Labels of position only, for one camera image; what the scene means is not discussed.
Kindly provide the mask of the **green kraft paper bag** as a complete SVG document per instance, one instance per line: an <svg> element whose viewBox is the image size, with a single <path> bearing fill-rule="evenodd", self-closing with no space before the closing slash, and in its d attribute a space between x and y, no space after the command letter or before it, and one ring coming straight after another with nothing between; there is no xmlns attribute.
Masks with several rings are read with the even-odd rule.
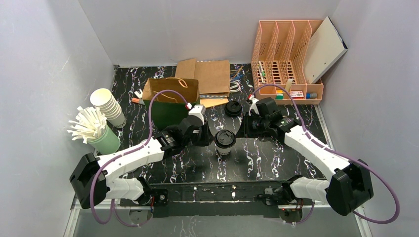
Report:
<svg viewBox="0 0 419 237"><path fill-rule="evenodd" d="M152 98L160 91L174 90L173 92L164 92L157 96L153 102L151 118L153 125L162 130L169 125L176 125L188 115L184 99L191 105L199 104L199 81L196 79L179 78L149 78L143 89L143 101L148 109Z"/></svg>

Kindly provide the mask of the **black coffee cup lid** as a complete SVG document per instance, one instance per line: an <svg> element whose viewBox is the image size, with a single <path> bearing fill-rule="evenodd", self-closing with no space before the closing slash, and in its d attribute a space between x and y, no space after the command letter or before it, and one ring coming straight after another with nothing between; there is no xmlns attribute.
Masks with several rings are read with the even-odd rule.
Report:
<svg viewBox="0 0 419 237"><path fill-rule="evenodd" d="M229 101L225 104L225 114L231 118L238 117L242 113L242 105L238 101Z"/></svg>

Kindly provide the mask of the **white paper coffee cup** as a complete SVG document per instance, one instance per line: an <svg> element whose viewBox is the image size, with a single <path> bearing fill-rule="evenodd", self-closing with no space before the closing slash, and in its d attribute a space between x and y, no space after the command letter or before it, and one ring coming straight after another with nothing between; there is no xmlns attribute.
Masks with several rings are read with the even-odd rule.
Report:
<svg viewBox="0 0 419 237"><path fill-rule="evenodd" d="M231 153L231 150L234 146L232 145L232 146L227 146L226 147L226 146L219 146L218 144L216 144L215 147L216 147L217 153L220 156L225 157L225 156L228 156Z"/></svg>

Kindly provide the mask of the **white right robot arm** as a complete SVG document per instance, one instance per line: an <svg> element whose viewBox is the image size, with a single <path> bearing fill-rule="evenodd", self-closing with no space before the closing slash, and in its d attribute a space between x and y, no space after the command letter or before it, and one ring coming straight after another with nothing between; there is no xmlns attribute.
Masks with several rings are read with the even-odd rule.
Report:
<svg viewBox="0 0 419 237"><path fill-rule="evenodd" d="M311 199L327 203L338 214L346 216L374 196L366 163L339 157L328 146L302 126L299 119L282 115L272 98L249 96L250 110L243 114L238 138L272 137L296 150L324 175L324 180L295 175L281 187L260 195L269 203Z"/></svg>

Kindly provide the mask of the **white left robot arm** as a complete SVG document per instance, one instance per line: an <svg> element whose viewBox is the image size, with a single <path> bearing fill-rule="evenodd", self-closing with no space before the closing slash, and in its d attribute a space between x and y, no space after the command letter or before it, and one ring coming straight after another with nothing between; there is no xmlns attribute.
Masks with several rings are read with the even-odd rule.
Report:
<svg viewBox="0 0 419 237"><path fill-rule="evenodd" d="M141 201L152 195L144 178L121 176L144 165L177 155L188 146L205 147L214 141L209 125L196 126L191 116L179 125L171 125L136 146L109 154L84 155L69 181L83 209L90 209L106 199Z"/></svg>

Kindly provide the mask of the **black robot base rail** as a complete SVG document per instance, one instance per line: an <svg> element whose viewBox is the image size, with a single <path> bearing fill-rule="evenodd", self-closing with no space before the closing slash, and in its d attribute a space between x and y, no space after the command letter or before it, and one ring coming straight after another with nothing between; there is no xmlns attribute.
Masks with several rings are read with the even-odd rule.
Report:
<svg viewBox="0 0 419 237"><path fill-rule="evenodd" d="M299 221L311 200L287 201L280 181L151 184L156 218L174 216L262 216Z"/></svg>

